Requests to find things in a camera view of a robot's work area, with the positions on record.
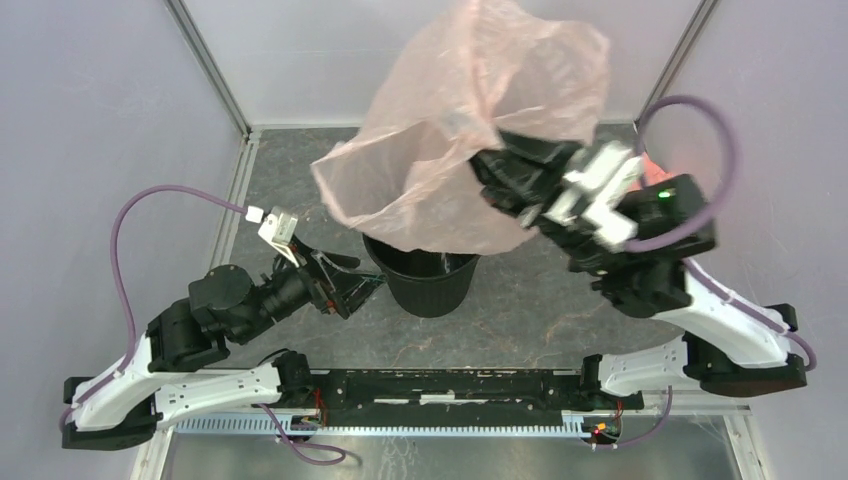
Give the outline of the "black plastic trash bin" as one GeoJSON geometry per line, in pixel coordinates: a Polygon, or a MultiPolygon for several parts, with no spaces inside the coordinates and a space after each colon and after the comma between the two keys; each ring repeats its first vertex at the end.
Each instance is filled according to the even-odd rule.
{"type": "Polygon", "coordinates": [[[386,276],[396,303],[420,318],[438,318],[456,310],[470,290],[479,255],[404,252],[362,235],[369,257],[386,276]]]}

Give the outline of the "pink translucent trash bag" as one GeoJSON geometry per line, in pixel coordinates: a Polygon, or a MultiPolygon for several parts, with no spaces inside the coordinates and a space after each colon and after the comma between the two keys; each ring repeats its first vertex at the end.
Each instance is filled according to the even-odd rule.
{"type": "Polygon", "coordinates": [[[470,161],[503,132],[587,142],[610,40],[514,1],[461,1],[402,50],[357,135],[311,166],[341,225],[402,251],[494,255],[532,237],[491,207],[470,161]]]}

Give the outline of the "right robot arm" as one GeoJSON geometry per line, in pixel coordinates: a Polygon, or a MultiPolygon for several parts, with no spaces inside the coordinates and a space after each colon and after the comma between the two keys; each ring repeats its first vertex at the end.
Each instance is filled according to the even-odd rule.
{"type": "Polygon", "coordinates": [[[681,330],[657,347],[586,357],[577,382],[585,405],[602,408],[667,386],[750,398],[806,385],[807,362],[791,350],[795,309],[755,305],[695,263],[716,245],[712,223],[667,246],[635,250],[705,206],[692,177],[636,188],[642,160],[617,140],[584,146],[507,133],[503,142],[470,161],[484,199],[563,250],[569,270],[590,275],[592,289],[620,313],[681,330]]]}

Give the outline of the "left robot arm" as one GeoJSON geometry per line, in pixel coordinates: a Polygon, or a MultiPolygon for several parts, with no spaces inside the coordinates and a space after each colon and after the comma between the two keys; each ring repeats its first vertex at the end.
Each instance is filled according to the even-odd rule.
{"type": "Polygon", "coordinates": [[[313,249],[299,239],[292,258],[279,254],[255,283],[226,264],[189,284],[187,297],[151,320],[132,350],[96,377],[64,384],[65,449],[117,451],[139,446],[187,418],[242,406],[307,408],[317,386],[305,355],[284,349],[258,366],[200,379],[197,372],[225,360],[304,307],[343,319],[386,282],[356,257],[313,249]]]}

